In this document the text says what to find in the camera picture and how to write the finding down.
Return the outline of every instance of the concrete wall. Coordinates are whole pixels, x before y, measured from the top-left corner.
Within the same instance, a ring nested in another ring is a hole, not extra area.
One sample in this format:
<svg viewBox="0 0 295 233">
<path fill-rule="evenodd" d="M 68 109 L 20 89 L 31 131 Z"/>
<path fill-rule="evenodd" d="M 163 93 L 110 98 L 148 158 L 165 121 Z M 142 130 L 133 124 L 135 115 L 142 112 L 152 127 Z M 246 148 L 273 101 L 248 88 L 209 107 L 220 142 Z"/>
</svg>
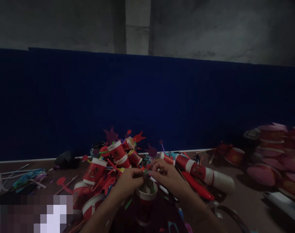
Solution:
<svg viewBox="0 0 295 233">
<path fill-rule="evenodd" d="M 0 0 L 0 48 L 295 66 L 295 0 L 152 0 L 149 28 L 130 17 L 145 15 L 148 0 L 126 2 L 135 4 L 125 11 L 124 0 Z"/>
<path fill-rule="evenodd" d="M 295 0 L 152 0 L 150 54 L 295 66 Z"/>
<path fill-rule="evenodd" d="M 115 13 L 116 2 L 0 0 L 0 48 L 114 53 L 115 42 L 120 45 L 125 40 L 125 35 L 117 39 L 123 32 L 113 23 L 120 22 L 125 32 L 125 12 Z"/>
</svg>

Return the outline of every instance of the pile of crafts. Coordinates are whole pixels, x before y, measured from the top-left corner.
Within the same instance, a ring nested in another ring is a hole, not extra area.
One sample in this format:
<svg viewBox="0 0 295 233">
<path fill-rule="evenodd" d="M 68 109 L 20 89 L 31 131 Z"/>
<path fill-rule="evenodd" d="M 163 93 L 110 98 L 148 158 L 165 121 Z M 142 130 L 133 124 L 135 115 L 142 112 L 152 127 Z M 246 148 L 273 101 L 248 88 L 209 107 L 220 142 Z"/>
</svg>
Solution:
<svg viewBox="0 0 295 233">
<path fill-rule="evenodd" d="M 259 145 L 254 155 L 261 159 L 247 169 L 250 177 L 266 186 L 275 186 L 295 199 L 295 127 L 259 126 Z"/>
<path fill-rule="evenodd" d="M 235 190 L 235 184 L 231 177 L 214 171 L 212 169 L 201 166 L 194 160 L 191 160 L 186 153 L 166 153 L 162 145 L 163 151 L 158 153 L 157 150 L 148 144 L 149 148 L 146 150 L 147 153 L 138 154 L 137 142 L 140 142 L 145 137 L 142 137 L 142 132 L 137 134 L 133 138 L 130 137 L 131 131 L 127 132 L 125 139 L 119 139 L 117 133 L 111 128 L 110 131 L 105 130 L 107 142 L 102 145 L 100 149 L 93 147 L 91 149 L 92 160 L 88 159 L 88 156 L 83 157 L 84 161 L 88 161 L 89 167 L 85 173 L 83 180 L 78 182 L 74 186 L 73 194 L 73 216 L 77 222 L 80 222 L 78 226 L 71 232 L 75 232 L 86 223 L 97 207 L 102 203 L 105 197 L 110 193 L 114 187 L 118 178 L 122 175 L 125 169 L 131 167 L 140 168 L 145 172 L 148 182 L 144 185 L 149 184 L 145 188 L 138 189 L 134 196 L 139 199 L 145 200 L 148 196 L 149 202 L 153 202 L 156 197 L 158 190 L 163 192 L 164 198 L 173 197 L 168 190 L 160 183 L 155 181 L 148 175 L 147 170 L 151 167 L 151 162 L 160 158 L 169 164 L 176 167 L 180 175 L 185 181 L 193 188 L 200 197 L 205 198 L 209 201 L 213 201 L 214 197 L 211 195 L 206 187 L 202 185 L 202 182 L 207 185 L 212 185 L 215 188 L 230 194 Z M 64 180 L 58 181 L 58 184 L 63 184 Z M 149 224 L 150 213 L 146 211 L 140 212 L 140 202 L 136 205 L 139 213 L 136 215 L 138 224 L 142 227 L 146 227 Z"/>
</svg>

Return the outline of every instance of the finger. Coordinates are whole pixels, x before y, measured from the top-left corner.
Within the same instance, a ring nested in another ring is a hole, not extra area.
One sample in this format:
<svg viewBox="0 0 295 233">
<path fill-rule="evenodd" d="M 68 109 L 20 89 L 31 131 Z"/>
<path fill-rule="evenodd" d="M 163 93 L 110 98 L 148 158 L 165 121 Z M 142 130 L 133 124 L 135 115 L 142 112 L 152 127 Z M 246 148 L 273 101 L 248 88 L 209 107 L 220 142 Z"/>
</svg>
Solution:
<svg viewBox="0 0 295 233">
<path fill-rule="evenodd" d="M 163 176 L 162 174 L 158 173 L 158 172 L 154 172 L 151 171 L 150 175 L 158 182 L 162 183 L 162 184 L 166 184 L 166 180 L 168 179 L 167 177 Z"/>
<path fill-rule="evenodd" d="M 163 160 L 163 159 L 155 159 L 155 160 L 153 160 L 152 162 L 151 162 L 151 166 L 153 166 L 155 163 L 157 163 L 157 162 L 165 162 L 165 160 Z"/>
<path fill-rule="evenodd" d="M 132 184 L 134 189 L 141 187 L 143 183 L 144 183 L 143 177 L 132 179 Z"/>
<path fill-rule="evenodd" d="M 164 162 L 157 162 L 154 164 L 152 171 L 157 171 L 157 169 L 163 169 L 165 172 L 168 173 L 168 170 L 170 168 L 170 165 L 168 163 Z"/>
<path fill-rule="evenodd" d="M 141 171 L 139 168 L 129 168 L 129 170 L 130 170 L 130 173 L 131 173 L 132 177 L 134 175 L 137 175 L 137 176 L 143 176 L 144 175 L 144 172 Z"/>
</svg>

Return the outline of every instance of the red paper cutout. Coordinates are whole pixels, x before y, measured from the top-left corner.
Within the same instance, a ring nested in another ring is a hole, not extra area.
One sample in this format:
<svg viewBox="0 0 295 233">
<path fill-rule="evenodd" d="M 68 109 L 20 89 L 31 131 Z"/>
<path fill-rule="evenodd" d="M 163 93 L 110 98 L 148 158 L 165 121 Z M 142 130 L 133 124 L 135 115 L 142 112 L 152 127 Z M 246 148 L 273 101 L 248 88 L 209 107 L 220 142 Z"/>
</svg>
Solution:
<svg viewBox="0 0 295 233">
<path fill-rule="evenodd" d="M 141 131 L 139 134 L 137 134 L 136 136 L 134 136 L 133 140 L 134 140 L 135 142 L 141 142 L 142 139 L 145 139 L 146 137 L 142 137 L 142 136 L 141 136 L 142 133 L 143 133 L 143 131 Z"/>
</svg>

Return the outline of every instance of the brown floor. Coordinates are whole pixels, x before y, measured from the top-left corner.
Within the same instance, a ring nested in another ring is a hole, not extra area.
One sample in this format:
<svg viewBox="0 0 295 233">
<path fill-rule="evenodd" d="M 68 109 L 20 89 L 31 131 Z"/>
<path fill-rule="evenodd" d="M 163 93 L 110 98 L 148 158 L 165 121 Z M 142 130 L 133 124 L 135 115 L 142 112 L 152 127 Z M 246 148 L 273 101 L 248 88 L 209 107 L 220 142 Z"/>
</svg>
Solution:
<svg viewBox="0 0 295 233">
<path fill-rule="evenodd" d="M 189 152 L 188 155 L 193 158 L 196 154 L 194 152 Z M 200 155 L 204 157 L 202 165 L 229 175 L 234 179 L 236 190 L 232 195 L 226 196 L 211 187 L 209 187 L 209 191 L 215 196 L 219 203 L 235 210 L 249 229 L 258 230 L 259 233 L 295 232 L 295 221 L 280 209 L 271 205 L 263 197 L 263 192 L 275 192 L 277 189 L 267 188 L 255 183 L 246 174 L 244 174 L 244 171 L 223 161 L 222 158 L 215 159 L 213 164 L 208 164 L 209 157 L 203 153 Z M 29 166 L 25 168 L 28 170 L 37 168 L 45 168 L 49 170 L 54 167 L 54 161 L 3 163 L 0 164 L 0 172 L 14 171 L 26 164 L 29 164 Z M 36 194 L 53 195 L 61 188 L 56 184 L 56 181 L 60 177 L 66 177 L 65 183 L 68 183 L 73 177 L 78 175 L 76 180 L 69 185 L 69 188 L 73 189 L 77 182 L 82 181 L 82 177 L 85 174 L 88 165 L 88 162 L 81 162 L 79 168 L 75 170 L 55 170 L 48 172 L 47 181 L 43 182 L 47 188 L 40 188 Z M 15 179 L 9 180 L 5 187 L 10 188 L 12 183 L 15 181 Z M 67 194 L 68 193 L 66 191 L 62 191 L 60 193 L 60 195 Z M 192 213 L 188 213 L 187 211 L 184 211 L 184 214 L 185 222 L 192 226 L 194 232 L 200 232 L 200 229 L 198 229 L 196 224 L 196 216 L 192 215 Z M 225 225 L 230 225 L 230 228 L 228 228 L 230 232 L 239 232 L 233 226 L 234 224 L 231 223 L 231 220 L 227 221 Z"/>
</svg>

